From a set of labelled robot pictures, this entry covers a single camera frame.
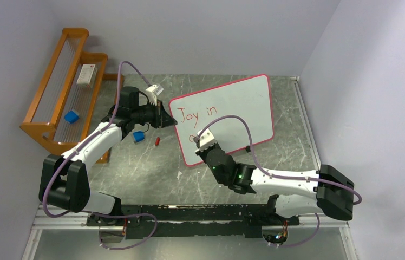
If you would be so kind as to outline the red marker cap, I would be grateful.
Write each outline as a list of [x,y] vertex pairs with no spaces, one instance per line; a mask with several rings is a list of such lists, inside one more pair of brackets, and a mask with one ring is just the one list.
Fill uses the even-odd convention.
[[157,137],[156,138],[156,140],[155,140],[155,146],[159,146],[159,144],[160,144],[160,137]]

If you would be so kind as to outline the red framed whiteboard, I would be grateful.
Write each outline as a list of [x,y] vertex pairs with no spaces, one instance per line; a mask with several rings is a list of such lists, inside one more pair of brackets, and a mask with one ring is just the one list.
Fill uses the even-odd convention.
[[202,162],[193,139],[217,118],[227,116],[209,129],[227,153],[248,146],[249,134],[255,145],[275,134],[270,80],[265,74],[172,98],[169,110],[177,121],[175,130],[187,166]]

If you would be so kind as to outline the white red cardboard box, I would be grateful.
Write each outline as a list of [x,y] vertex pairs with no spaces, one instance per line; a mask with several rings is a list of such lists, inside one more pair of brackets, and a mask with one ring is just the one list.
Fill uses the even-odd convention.
[[92,88],[95,83],[96,74],[96,64],[83,64],[81,66],[81,70],[76,81],[77,86]]

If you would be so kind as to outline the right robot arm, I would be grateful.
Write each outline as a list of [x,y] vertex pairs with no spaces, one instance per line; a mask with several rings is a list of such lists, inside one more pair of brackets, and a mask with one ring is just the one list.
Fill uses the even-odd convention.
[[239,193],[269,193],[277,196],[265,210],[271,224],[284,218],[323,213],[341,221],[353,219],[354,182],[331,165],[311,171],[277,171],[235,162],[218,144],[196,155],[208,166],[218,184]]

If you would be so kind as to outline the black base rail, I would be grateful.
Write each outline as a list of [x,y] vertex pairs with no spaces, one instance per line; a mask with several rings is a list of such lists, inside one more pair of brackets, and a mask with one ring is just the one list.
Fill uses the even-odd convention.
[[283,218],[267,204],[123,205],[133,219],[109,219],[90,215],[90,227],[126,227],[126,239],[154,237],[232,236],[261,238],[264,226],[299,225],[299,218]]

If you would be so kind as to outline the blue eraser on shelf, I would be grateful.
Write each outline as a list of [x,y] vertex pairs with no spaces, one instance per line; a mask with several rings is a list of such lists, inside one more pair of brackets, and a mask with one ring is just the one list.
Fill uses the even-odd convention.
[[69,124],[74,124],[80,119],[80,114],[75,110],[70,110],[64,116],[64,120]]

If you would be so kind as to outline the orange wooden shelf rack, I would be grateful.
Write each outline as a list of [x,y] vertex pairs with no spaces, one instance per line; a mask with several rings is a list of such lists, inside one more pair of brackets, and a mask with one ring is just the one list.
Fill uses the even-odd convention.
[[[64,28],[48,66],[40,81],[27,114],[20,125],[27,135],[49,153],[60,155],[72,149],[91,130],[90,125],[101,85],[105,81],[123,84],[124,77],[106,73],[108,55],[83,49],[89,31],[85,28]],[[97,74],[92,88],[76,84],[81,66],[96,64]],[[70,110],[80,119],[69,124],[64,116]]]

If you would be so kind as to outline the blue eraser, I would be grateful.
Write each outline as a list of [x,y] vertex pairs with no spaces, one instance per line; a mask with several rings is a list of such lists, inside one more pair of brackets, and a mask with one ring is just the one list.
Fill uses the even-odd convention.
[[80,114],[75,110],[70,110],[64,116],[64,120],[69,124],[74,124],[80,119]]
[[135,144],[144,141],[144,139],[145,139],[145,133],[144,132],[142,132],[142,131],[133,132],[133,142]]

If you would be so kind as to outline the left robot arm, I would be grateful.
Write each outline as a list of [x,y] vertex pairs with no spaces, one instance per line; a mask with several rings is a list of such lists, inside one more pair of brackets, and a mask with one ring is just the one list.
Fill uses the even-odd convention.
[[116,102],[97,128],[75,147],[61,155],[48,155],[42,167],[39,200],[49,217],[48,206],[64,209],[64,213],[92,212],[109,225],[118,224],[123,217],[121,200],[115,196],[90,189],[88,172],[113,146],[119,144],[136,125],[159,129],[175,126],[177,121],[164,109],[158,99],[163,87],[157,84],[145,91],[122,87]]

